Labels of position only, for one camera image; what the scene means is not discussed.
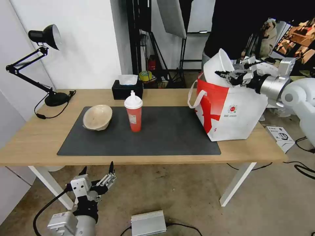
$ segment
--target tissue box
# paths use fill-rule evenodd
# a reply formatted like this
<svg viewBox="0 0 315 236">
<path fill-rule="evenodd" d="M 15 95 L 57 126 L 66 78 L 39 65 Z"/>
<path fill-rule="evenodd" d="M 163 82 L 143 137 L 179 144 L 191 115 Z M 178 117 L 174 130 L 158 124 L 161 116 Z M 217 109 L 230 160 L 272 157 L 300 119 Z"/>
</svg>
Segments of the tissue box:
<svg viewBox="0 0 315 236">
<path fill-rule="evenodd" d="M 112 92 L 114 99 L 126 99 L 130 96 L 131 90 L 133 90 L 136 96 L 142 99 L 143 94 L 143 83 L 141 80 L 138 80 L 135 85 L 121 85 L 119 80 L 115 80 L 112 86 Z"/>
</svg>

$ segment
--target silver power supply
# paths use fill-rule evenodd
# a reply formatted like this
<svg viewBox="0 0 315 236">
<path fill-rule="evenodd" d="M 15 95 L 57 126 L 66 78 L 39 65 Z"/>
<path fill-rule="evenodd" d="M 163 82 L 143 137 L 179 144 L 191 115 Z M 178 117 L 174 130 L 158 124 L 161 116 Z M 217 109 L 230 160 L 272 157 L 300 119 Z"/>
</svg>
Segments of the silver power supply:
<svg viewBox="0 0 315 236">
<path fill-rule="evenodd" d="M 163 210 L 131 217 L 132 236 L 146 236 L 166 232 Z"/>
</svg>

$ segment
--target lamp arm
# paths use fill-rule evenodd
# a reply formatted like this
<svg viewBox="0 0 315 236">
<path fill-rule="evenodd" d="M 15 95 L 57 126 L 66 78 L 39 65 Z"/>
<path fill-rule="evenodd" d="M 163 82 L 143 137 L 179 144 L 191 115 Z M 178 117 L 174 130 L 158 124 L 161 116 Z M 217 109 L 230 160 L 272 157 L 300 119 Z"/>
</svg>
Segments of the lamp arm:
<svg viewBox="0 0 315 236">
<path fill-rule="evenodd" d="M 32 60 L 32 61 L 23 62 L 25 59 L 31 57 L 34 54 L 37 54 L 38 52 L 41 52 L 42 55 L 39 56 L 38 58 Z M 48 87 L 42 85 L 41 83 L 36 82 L 36 81 L 30 79 L 29 77 L 27 77 L 27 76 L 25 76 L 25 75 L 20 73 L 21 69 L 23 69 L 23 68 L 29 66 L 30 64 L 38 61 L 39 59 L 43 58 L 47 54 L 48 54 L 48 48 L 47 47 L 40 47 L 36 51 L 34 51 L 34 52 L 30 53 L 29 55 L 23 57 L 21 60 L 13 63 L 11 65 L 7 65 L 6 66 L 6 70 L 7 70 L 7 72 L 9 72 L 9 73 L 11 73 L 11 74 L 13 74 L 13 75 L 15 75 L 15 76 L 17 76 L 17 77 L 27 81 L 27 82 L 29 82 L 30 84 L 32 84 L 32 85 L 34 85 L 34 86 L 44 90 L 45 92 L 47 92 L 49 94 L 54 94 L 55 92 L 53 91 L 53 88 L 48 88 Z"/>
</svg>

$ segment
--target black desk lamp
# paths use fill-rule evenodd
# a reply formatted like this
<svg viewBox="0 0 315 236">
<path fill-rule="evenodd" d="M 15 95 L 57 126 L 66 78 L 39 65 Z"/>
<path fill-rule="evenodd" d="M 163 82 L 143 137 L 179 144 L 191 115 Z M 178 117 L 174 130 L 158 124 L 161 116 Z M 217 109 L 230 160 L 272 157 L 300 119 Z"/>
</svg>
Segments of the black desk lamp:
<svg viewBox="0 0 315 236">
<path fill-rule="evenodd" d="M 48 96 L 45 98 L 45 103 L 47 106 L 50 107 L 56 107 L 59 105 L 62 105 L 66 102 L 69 102 L 69 95 L 61 92 L 54 92 L 52 87 L 45 86 L 39 82 L 36 82 L 25 75 L 20 73 L 20 70 L 29 66 L 30 64 L 34 63 L 35 61 L 38 61 L 39 59 L 43 58 L 44 56 L 47 56 L 48 54 L 48 47 L 44 46 L 44 43 L 48 44 L 54 49 L 59 50 L 61 46 L 61 38 L 60 33 L 56 25 L 49 25 L 47 26 L 43 31 L 38 30 L 30 30 L 29 31 L 29 38 L 33 42 L 36 42 L 40 48 L 38 48 L 35 52 L 32 52 L 31 54 L 27 55 L 26 57 L 23 57 L 21 60 L 6 66 L 6 70 L 10 72 L 11 74 L 14 74 L 21 79 L 31 83 L 32 85 L 35 85 L 36 87 L 46 91 L 48 93 Z M 38 58 L 29 61 L 29 62 L 23 62 L 25 59 L 31 57 L 32 55 L 36 53 L 41 53 L 42 55 Z"/>
</svg>

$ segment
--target white table leg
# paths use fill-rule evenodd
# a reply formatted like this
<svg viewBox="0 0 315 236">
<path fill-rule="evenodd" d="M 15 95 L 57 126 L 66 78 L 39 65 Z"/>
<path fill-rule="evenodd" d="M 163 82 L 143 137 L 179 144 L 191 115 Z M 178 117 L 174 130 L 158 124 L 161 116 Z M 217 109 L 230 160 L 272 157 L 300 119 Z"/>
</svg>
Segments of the white table leg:
<svg viewBox="0 0 315 236">
<path fill-rule="evenodd" d="M 234 176 L 232 182 L 229 184 L 225 193 L 220 198 L 220 203 L 222 207 L 225 207 L 226 204 L 233 197 L 236 190 L 240 187 L 246 177 L 249 175 L 250 171 L 254 168 L 257 162 L 245 163 L 241 166 L 241 168 L 237 171 Z"/>
<path fill-rule="evenodd" d="M 29 166 L 29 168 L 34 172 L 34 174 L 43 182 L 44 185 L 55 195 L 60 194 L 63 189 L 57 183 L 57 181 L 52 177 L 45 167 L 35 167 Z M 71 210 L 73 206 L 72 200 L 67 194 L 62 195 L 59 201 L 68 209 Z"/>
</svg>

